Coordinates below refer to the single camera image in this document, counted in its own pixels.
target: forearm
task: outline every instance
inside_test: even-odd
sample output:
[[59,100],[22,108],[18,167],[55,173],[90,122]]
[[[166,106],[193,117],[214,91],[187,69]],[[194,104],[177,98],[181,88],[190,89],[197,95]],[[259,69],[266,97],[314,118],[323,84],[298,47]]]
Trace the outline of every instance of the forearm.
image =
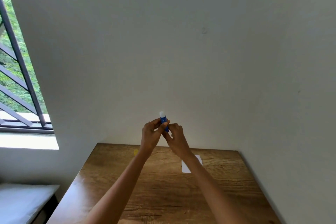
[[237,206],[219,188],[217,182],[200,164],[195,155],[189,155],[184,162],[194,175],[212,213],[219,224],[247,224]]
[[139,151],[122,175],[90,211],[86,224],[118,223],[148,156]]

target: left hand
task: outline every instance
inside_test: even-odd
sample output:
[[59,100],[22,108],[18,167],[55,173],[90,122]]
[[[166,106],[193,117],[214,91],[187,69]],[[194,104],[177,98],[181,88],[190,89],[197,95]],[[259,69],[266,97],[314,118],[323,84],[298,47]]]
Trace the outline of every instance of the left hand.
[[162,132],[165,130],[166,126],[170,123],[162,123],[160,118],[152,120],[145,124],[142,129],[141,145],[139,152],[144,152],[148,157],[152,154],[155,146],[158,144]]

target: table top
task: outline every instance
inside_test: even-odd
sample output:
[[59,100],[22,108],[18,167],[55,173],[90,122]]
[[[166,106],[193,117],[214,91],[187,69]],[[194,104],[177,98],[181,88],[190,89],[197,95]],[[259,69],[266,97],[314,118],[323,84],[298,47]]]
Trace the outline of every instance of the table top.
[[[48,221],[83,223],[90,209],[118,179],[139,146],[97,144]],[[192,149],[220,187],[252,223],[280,224],[237,151]],[[216,223],[192,174],[169,147],[147,160],[119,224]]]

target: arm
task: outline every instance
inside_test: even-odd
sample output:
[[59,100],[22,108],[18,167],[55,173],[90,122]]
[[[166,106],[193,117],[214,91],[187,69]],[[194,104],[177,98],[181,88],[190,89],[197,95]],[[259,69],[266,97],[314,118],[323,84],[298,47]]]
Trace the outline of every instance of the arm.
[[146,160],[158,144],[168,123],[153,120],[142,129],[141,145],[138,154],[132,159],[122,175],[91,209],[86,224],[114,224],[119,218],[132,194]]
[[166,132],[163,132],[162,135],[165,137],[172,151],[185,162],[194,175],[205,200],[215,216],[216,222],[218,224],[248,224],[249,222],[237,206],[218,187],[216,181],[191,152],[184,137],[182,126],[176,123],[171,124],[169,125],[169,130],[172,132],[172,138]]

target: window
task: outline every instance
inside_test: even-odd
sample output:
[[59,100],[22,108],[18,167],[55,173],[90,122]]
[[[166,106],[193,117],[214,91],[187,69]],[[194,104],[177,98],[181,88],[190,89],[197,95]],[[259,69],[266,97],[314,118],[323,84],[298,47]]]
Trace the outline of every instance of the window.
[[0,131],[53,134],[11,0],[0,0]]

